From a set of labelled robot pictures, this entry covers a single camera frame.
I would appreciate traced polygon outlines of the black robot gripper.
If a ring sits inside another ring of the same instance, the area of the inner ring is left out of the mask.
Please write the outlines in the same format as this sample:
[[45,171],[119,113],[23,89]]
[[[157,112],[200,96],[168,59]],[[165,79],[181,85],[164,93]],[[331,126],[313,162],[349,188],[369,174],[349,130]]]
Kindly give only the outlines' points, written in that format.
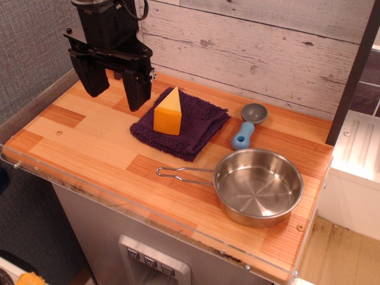
[[105,68],[95,57],[121,62],[121,76],[129,109],[137,111],[151,98],[150,57],[152,50],[137,39],[138,22],[148,16],[144,1],[142,16],[134,1],[72,1],[81,28],[67,28],[70,58],[86,92],[97,97],[109,88]]

